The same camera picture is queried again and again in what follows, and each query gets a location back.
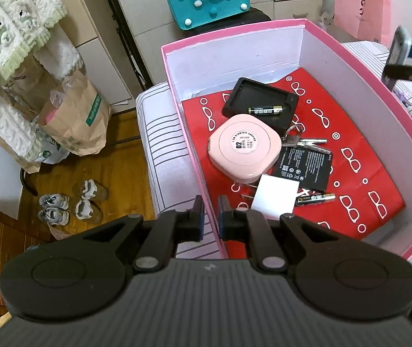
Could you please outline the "white power adapter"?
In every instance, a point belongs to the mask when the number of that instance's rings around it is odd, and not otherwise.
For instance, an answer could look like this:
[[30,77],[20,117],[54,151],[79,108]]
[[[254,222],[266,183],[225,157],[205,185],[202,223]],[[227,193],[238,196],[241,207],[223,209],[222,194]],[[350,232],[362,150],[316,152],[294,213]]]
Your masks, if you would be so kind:
[[297,181],[262,175],[251,203],[251,210],[259,211],[267,219],[279,220],[282,214],[292,214],[298,190]]

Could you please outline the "silver key bunch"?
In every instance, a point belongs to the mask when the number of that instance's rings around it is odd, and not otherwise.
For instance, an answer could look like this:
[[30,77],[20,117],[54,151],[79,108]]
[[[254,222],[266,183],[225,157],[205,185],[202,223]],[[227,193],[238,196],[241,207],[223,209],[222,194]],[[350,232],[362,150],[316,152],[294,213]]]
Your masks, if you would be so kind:
[[281,139],[282,147],[301,147],[321,154],[331,154],[331,151],[324,147],[327,143],[326,139],[303,138],[304,131],[303,123],[293,121]]

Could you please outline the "black smartphone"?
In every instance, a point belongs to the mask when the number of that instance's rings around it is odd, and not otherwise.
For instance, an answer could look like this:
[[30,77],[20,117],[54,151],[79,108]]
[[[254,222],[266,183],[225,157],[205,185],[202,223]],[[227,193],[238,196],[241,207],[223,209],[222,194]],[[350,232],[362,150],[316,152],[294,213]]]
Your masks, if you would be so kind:
[[[401,25],[396,29],[392,44],[389,51],[389,57],[385,65],[403,65],[410,53],[412,46],[412,39],[408,30]],[[393,92],[396,86],[397,80],[391,79],[385,74],[385,69],[381,75],[381,81],[386,88]]]

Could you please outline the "black phone battery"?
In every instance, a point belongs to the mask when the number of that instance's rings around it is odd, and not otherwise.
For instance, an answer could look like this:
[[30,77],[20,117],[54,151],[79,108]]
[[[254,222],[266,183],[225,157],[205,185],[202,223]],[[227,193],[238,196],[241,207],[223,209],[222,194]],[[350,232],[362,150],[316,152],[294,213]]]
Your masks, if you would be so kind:
[[272,175],[299,182],[299,187],[325,193],[331,173],[331,154],[310,149],[284,147]]

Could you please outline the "striped white table cloth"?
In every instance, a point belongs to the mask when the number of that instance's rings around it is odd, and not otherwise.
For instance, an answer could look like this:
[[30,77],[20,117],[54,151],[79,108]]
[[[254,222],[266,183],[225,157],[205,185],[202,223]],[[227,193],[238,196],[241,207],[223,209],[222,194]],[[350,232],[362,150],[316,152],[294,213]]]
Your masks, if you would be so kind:
[[[375,76],[381,76],[389,56],[384,45],[375,42],[347,42],[342,45]],[[411,103],[406,109],[412,118],[412,82],[400,81],[394,91],[402,93],[401,96]],[[200,190],[168,83],[159,83],[139,94],[136,112],[156,217],[172,209],[189,209]],[[205,223],[203,240],[180,244],[177,258],[222,258],[207,216]]]

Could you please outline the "black rubber tray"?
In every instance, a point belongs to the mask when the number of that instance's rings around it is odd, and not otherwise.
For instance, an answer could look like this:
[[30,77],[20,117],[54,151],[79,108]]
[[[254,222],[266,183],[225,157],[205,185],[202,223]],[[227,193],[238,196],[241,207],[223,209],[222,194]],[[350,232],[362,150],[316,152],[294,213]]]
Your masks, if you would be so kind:
[[272,110],[252,116],[266,123],[283,135],[292,125],[299,96],[249,78],[240,77],[222,108],[222,115],[249,115],[249,110]]

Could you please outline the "pink round compact case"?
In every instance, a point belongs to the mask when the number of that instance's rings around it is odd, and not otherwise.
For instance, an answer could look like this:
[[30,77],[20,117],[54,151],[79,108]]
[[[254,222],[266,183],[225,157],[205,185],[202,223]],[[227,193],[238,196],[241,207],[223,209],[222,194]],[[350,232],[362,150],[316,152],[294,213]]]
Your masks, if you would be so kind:
[[235,115],[209,137],[207,153],[213,166],[234,182],[259,180],[280,156],[282,139],[270,126],[251,115]]

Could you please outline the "pink storage box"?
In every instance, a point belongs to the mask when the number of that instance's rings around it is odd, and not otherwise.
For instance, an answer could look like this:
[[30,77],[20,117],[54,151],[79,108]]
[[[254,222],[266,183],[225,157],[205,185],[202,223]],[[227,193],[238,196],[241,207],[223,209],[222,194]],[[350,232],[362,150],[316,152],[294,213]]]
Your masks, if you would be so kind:
[[412,116],[344,45],[303,19],[267,21],[200,34],[163,46],[162,57],[186,147],[216,222],[218,197],[250,205],[249,187],[216,169],[210,135],[225,121],[227,94],[242,78],[294,93],[293,123],[324,138],[336,196],[295,211],[340,233],[412,257]]

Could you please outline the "brown paper bag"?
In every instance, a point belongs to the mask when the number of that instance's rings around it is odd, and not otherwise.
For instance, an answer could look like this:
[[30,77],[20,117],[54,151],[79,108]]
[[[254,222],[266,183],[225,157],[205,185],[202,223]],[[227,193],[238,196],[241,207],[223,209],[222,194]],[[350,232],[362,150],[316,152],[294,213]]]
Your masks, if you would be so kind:
[[111,108],[90,80],[80,71],[66,77],[61,86],[49,93],[41,113],[27,122],[33,143],[20,147],[18,154],[12,140],[0,136],[0,147],[28,173],[36,173],[42,164],[55,165],[70,154],[80,157],[99,154],[107,145]]

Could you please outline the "black gold AA battery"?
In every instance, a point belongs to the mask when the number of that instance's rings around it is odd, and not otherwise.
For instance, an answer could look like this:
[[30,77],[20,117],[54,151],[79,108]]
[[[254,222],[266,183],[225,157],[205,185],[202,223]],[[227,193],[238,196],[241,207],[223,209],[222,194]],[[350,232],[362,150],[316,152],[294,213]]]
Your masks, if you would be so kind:
[[280,115],[283,112],[282,106],[263,106],[263,107],[249,107],[248,114],[273,116]]

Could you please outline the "pink paper bag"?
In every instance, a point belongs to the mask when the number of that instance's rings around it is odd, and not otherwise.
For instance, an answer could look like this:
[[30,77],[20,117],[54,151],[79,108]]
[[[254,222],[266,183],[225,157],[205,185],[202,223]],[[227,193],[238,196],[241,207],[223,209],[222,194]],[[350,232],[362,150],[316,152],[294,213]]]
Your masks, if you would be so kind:
[[335,0],[334,23],[356,39],[390,47],[391,0]]

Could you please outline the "beige wardrobe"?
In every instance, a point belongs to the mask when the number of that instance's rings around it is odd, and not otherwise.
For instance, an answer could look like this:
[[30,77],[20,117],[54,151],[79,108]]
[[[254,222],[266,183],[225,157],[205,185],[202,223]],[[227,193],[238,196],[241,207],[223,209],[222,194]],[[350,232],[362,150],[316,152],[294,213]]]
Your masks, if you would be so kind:
[[[166,0],[62,0],[60,25],[82,55],[88,77],[111,102],[137,96],[142,87],[131,66],[157,84],[165,81],[161,46],[182,38]],[[272,19],[320,17],[323,0],[250,0]]]

